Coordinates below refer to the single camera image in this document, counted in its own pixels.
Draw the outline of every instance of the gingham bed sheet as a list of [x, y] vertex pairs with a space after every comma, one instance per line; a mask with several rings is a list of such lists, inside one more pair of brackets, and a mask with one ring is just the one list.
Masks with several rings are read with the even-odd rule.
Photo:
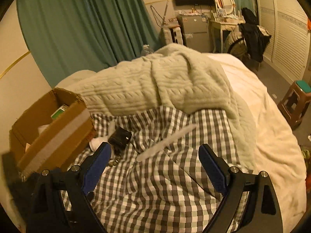
[[[160, 106], [131, 116], [95, 113], [92, 117], [97, 136], [107, 136], [111, 120], [133, 134], [123, 159], [117, 166], [105, 168], [94, 190], [91, 206], [108, 232], [202, 232], [222, 196], [199, 161], [201, 144], [209, 144], [229, 166], [249, 172], [239, 163], [224, 110], [200, 110], [187, 115]], [[138, 154], [190, 123], [198, 128], [155, 156], [136, 161]], [[91, 154], [86, 148], [74, 164], [80, 165]], [[237, 229], [246, 197], [243, 194], [228, 232]], [[63, 199], [70, 210], [66, 192]]]

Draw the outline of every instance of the plastic bottle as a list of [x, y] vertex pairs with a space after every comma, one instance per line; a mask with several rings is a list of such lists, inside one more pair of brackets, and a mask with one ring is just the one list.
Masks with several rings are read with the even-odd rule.
[[152, 54], [154, 51], [149, 47], [149, 45], [144, 45], [142, 47], [141, 56], [147, 56], [148, 54]]

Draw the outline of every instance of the white comb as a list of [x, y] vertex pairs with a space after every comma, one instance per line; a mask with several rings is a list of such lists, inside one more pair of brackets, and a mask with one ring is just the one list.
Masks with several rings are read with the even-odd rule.
[[165, 147], [168, 147], [171, 143], [177, 141], [182, 136], [186, 135], [190, 131], [194, 130], [197, 127], [195, 123], [189, 124], [188, 126], [176, 131], [174, 134], [170, 134], [165, 139], [157, 143], [156, 145], [146, 149], [144, 152], [139, 154], [136, 158], [137, 162], [142, 162], [163, 150]]

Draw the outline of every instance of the black jacket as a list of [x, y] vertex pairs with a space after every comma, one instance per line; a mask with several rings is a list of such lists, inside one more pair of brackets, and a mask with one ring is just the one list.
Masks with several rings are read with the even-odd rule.
[[251, 59], [262, 62], [263, 53], [267, 44], [270, 42], [270, 36], [264, 36], [257, 25], [242, 23], [238, 25], [240, 32], [242, 32], [247, 46], [247, 53]]

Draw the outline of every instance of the blue foam pad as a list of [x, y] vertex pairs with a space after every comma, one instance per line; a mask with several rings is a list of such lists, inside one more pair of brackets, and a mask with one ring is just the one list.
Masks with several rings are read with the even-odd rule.
[[199, 160], [204, 170], [206, 171], [210, 181], [212, 182], [215, 190], [225, 196], [227, 193], [225, 176], [217, 165], [217, 162], [215, 162], [215, 160], [209, 154], [204, 145], [201, 145], [199, 147]]
[[110, 157], [111, 157], [111, 147], [108, 143], [102, 143], [98, 150], [100, 153], [94, 159], [93, 164], [90, 166], [83, 179], [82, 190], [85, 195], [87, 195], [90, 191], [93, 191], [99, 181], [99, 178], [103, 174]]

